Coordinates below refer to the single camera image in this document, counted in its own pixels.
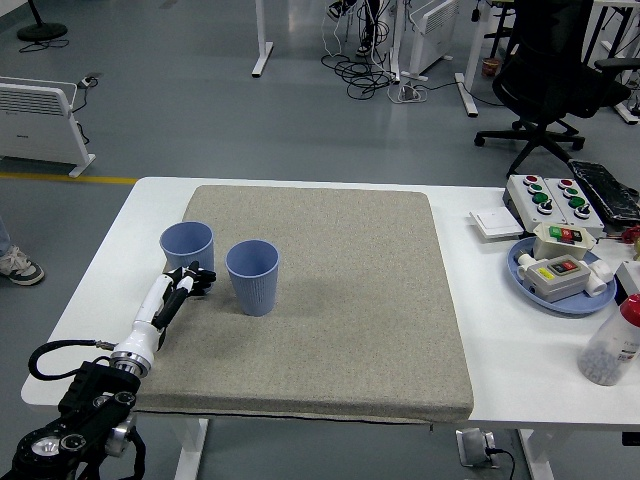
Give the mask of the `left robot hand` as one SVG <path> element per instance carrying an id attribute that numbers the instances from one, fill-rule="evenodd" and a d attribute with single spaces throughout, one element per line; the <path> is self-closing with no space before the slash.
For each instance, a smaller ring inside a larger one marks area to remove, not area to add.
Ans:
<path id="1" fill-rule="evenodd" d="M 190 296 L 205 295 L 215 280 L 216 273 L 201 268 L 198 261 L 162 273 L 142 302 L 131 333 L 114 348 L 111 364 L 119 368 L 134 364 L 150 370 L 161 337 L 181 305 Z"/>

